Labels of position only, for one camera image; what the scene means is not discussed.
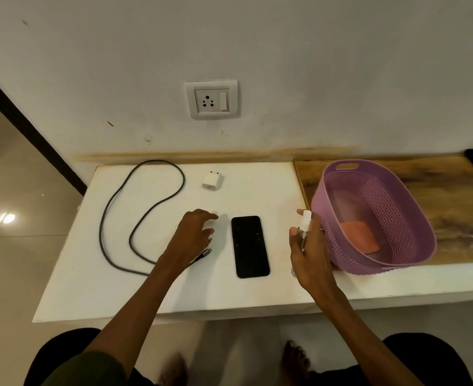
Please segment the person's left hand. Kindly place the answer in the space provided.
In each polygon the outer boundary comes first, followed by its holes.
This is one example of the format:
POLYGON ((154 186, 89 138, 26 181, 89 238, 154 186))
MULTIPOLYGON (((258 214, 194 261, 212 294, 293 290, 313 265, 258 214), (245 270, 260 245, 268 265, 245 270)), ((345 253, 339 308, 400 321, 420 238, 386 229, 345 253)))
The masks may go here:
POLYGON ((193 243, 188 232, 188 212, 184 214, 165 251, 156 263, 156 269, 176 277, 181 274, 210 243, 193 243))

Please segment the person's right hand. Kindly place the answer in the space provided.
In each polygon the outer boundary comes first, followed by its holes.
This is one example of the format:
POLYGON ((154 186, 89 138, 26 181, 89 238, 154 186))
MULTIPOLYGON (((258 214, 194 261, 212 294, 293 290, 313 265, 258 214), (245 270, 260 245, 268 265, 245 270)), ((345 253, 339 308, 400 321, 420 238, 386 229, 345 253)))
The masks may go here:
POLYGON ((302 273, 295 273, 299 284, 324 309, 335 301, 338 286, 331 267, 328 247, 320 219, 312 214, 310 232, 304 247, 302 273))

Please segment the small clear spray bottle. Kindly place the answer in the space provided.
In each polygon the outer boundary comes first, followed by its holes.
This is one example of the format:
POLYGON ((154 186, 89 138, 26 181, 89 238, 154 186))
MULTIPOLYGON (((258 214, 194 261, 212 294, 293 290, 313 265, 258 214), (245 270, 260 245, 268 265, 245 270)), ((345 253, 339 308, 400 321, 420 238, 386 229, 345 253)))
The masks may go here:
POLYGON ((302 218, 298 227, 298 233, 299 233, 300 241, 301 241, 300 249, 303 253, 304 253, 306 239, 310 232, 311 220, 312 220, 312 212, 310 210, 305 209, 302 213, 302 218))

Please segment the person's right forearm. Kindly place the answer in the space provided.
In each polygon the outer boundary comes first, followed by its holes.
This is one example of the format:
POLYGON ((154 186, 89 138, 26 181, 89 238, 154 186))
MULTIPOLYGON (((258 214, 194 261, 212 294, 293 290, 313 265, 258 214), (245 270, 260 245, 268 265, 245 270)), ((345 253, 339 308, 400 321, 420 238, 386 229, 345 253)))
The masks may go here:
POLYGON ((309 293, 337 329, 371 386, 424 386, 372 332, 338 286, 315 285, 309 293))

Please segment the person's left forearm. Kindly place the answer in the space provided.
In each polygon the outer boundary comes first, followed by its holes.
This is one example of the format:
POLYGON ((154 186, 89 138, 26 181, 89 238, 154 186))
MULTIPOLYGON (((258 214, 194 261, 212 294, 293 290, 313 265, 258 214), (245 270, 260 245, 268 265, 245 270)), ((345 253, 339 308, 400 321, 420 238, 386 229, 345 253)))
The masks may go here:
POLYGON ((130 377, 166 294, 190 264, 163 254, 142 286, 89 344, 86 351, 103 352, 122 365, 130 377))

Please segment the white charger adapter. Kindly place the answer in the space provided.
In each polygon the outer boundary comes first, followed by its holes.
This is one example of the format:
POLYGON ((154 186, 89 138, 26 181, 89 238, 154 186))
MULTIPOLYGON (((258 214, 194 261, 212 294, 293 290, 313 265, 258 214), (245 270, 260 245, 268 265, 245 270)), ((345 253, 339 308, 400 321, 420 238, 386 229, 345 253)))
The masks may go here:
POLYGON ((220 172, 210 171, 202 181, 202 188, 217 191, 221 188, 223 176, 220 172))

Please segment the black smartphone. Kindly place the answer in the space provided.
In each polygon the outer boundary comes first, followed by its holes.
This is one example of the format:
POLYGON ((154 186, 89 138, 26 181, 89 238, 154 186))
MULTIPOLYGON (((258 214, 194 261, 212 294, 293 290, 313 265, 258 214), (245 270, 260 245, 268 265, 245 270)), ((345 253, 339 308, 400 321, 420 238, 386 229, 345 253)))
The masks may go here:
POLYGON ((231 233, 237 277, 252 279, 268 276, 271 270, 260 218, 232 218, 231 233))

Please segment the orange cleaning cloth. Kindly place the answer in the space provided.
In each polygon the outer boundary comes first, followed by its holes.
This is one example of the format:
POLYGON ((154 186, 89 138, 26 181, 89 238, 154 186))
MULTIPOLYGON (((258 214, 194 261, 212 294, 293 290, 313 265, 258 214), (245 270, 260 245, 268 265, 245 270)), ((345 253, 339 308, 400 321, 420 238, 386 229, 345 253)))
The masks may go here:
POLYGON ((348 241, 362 254, 368 255, 380 251, 374 234, 365 222, 341 222, 340 227, 348 241))

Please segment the purple plastic basket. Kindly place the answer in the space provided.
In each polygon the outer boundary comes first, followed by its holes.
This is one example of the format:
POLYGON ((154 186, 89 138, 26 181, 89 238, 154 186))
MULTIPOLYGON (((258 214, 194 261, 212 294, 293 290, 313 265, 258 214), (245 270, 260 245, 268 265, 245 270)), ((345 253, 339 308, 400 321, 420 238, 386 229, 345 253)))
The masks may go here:
POLYGON ((347 159, 324 170, 311 201, 320 217, 331 261, 355 275, 380 274, 431 258, 433 228, 407 187, 389 169, 372 161, 347 159), (362 254, 346 238, 341 222, 363 221, 380 251, 362 254))

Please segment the person's right foot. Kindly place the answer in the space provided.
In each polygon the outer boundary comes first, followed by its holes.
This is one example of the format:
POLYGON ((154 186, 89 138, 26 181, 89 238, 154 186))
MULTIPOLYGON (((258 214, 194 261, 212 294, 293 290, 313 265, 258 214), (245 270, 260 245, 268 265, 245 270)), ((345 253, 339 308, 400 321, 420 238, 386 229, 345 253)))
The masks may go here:
POLYGON ((288 340, 284 346, 280 361, 282 379, 286 386, 308 386, 310 359, 301 346, 288 340))

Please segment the person's foot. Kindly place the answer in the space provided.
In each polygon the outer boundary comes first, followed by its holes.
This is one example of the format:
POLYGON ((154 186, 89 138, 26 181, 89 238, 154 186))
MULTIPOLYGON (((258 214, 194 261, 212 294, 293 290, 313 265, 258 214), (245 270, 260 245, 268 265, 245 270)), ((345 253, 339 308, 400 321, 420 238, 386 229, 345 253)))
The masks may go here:
POLYGON ((188 386, 188 367, 184 357, 175 353, 163 365, 156 386, 188 386))
POLYGON ((301 346, 288 340, 284 346, 280 361, 282 379, 286 386, 308 386, 310 359, 301 346))

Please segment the person's left foot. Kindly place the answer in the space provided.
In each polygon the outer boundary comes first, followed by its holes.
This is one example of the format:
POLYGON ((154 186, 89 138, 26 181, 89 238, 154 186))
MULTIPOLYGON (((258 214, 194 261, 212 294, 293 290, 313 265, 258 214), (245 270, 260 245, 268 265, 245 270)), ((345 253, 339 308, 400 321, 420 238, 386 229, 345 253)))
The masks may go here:
POLYGON ((175 353, 163 365, 156 386, 188 386, 188 367, 184 357, 175 353))

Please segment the black shorts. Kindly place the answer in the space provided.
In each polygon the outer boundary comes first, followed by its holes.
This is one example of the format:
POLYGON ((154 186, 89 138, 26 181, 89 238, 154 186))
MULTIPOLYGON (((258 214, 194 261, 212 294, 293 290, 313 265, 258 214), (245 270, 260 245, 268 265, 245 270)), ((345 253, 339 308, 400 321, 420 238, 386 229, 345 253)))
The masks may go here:
MULTIPOLYGON (((100 333, 79 328, 53 337, 34 358, 23 386, 41 386, 45 379, 86 348, 100 333)), ((469 371, 458 353, 445 341, 427 333, 396 333, 383 340, 387 348, 408 367, 424 386, 473 386, 469 371)), ((127 386, 156 386, 133 369, 127 386)), ((323 373, 310 371, 308 386, 371 386, 361 367, 323 373)))

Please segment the black skirting strip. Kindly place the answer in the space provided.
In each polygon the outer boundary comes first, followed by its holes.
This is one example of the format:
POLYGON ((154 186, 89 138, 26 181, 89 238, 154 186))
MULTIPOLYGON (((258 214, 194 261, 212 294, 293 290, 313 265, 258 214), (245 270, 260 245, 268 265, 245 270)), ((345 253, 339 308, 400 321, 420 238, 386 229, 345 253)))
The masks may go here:
POLYGON ((0 88, 0 113, 82 196, 87 185, 0 88))

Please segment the dark green shirt sleeve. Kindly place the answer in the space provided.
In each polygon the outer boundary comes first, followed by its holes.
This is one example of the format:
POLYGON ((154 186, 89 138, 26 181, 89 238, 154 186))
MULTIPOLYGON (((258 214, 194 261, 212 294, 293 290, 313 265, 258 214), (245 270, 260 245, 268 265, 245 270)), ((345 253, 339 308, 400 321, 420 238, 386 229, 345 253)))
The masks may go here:
POLYGON ((127 386, 123 366, 101 351, 78 354, 54 370, 41 386, 127 386))

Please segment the white wall socket with switch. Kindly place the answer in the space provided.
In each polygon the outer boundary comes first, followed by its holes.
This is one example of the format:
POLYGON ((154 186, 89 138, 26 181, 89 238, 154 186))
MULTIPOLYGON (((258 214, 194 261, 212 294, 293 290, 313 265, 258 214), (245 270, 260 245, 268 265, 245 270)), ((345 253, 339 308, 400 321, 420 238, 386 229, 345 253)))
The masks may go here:
POLYGON ((195 120, 236 118, 239 114, 239 82, 220 80, 186 82, 190 116, 195 120))

